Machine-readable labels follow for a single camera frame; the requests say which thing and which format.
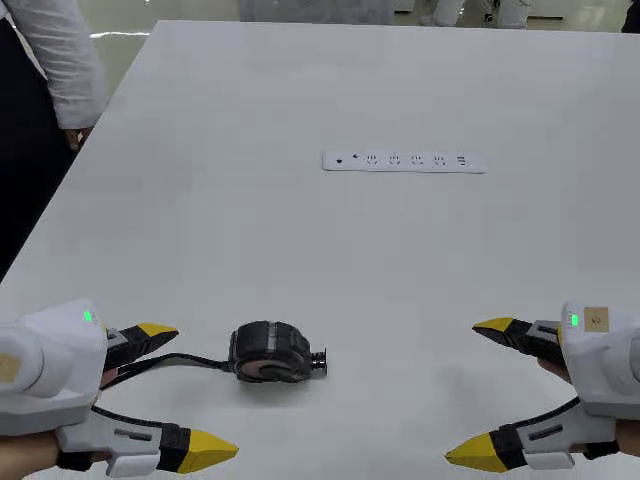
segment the white shirt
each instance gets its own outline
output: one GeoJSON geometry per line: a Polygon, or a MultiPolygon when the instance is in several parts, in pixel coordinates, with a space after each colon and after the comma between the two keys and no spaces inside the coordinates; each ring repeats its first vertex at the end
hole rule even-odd
{"type": "Polygon", "coordinates": [[[95,125],[106,80],[76,0],[0,0],[0,18],[7,13],[47,76],[60,128],[95,125]]]}

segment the black cable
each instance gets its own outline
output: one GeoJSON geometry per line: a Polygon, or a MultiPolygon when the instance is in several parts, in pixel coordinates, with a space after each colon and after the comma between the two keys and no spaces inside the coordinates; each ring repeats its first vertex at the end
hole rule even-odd
{"type": "Polygon", "coordinates": [[[220,362],[218,360],[211,360],[209,358],[198,357],[196,355],[189,355],[188,353],[167,353],[155,358],[148,358],[147,360],[141,360],[139,362],[123,365],[118,369],[118,376],[111,380],[109,383],[100,387],[100,390],[106,390],[114,385],[117,385],[125,380],[135,377],[147,370],[157,368],[161,366],[170,365],[188,365],[193,367],[211,368],[214,370],[222,370],[223,372],[230,371],[229,362],[220,362]]]}

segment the power outlet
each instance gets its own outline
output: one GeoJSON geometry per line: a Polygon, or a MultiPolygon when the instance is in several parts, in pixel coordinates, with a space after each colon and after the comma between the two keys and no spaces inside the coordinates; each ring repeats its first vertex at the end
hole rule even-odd
{"type": "Polygon", "coordinates": [[[322,166],[331,171],[486,173],[485,162],[461,153],[327,151],[322,166]]]}

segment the floor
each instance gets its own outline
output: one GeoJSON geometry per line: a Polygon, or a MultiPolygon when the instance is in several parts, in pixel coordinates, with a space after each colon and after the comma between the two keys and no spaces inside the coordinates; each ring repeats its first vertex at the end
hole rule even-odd
{"type": "MultiPolygon", "coordinates": [[[[529,28],[618,32],[629,0],[578,0],[579,8],[565,19],[530,18],[529,28]]],[[[238,20],[237,0],[78,0],[116,89],[158,19],[238,20]]],[[[417,25],[435,0],[416,0],[411,13],[396,14],[397,25],[417,25]]],[[[477,2],[468,0],[460,27],[487,27],[477,2]]]]}

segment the dark pants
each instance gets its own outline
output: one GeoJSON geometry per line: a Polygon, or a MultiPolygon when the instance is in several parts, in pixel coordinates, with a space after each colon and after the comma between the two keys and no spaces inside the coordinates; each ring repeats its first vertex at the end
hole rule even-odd
{"type": "Polygon", "coordinates": [[[622,26],[622,33],[640,33],[640,1],[634,0],[627,10],[627,20],[622,26]]]}
{"type": "Polygon", "coordinates": [[[45,79],[0,20],[0,280],[73,162],[45,79]]]}

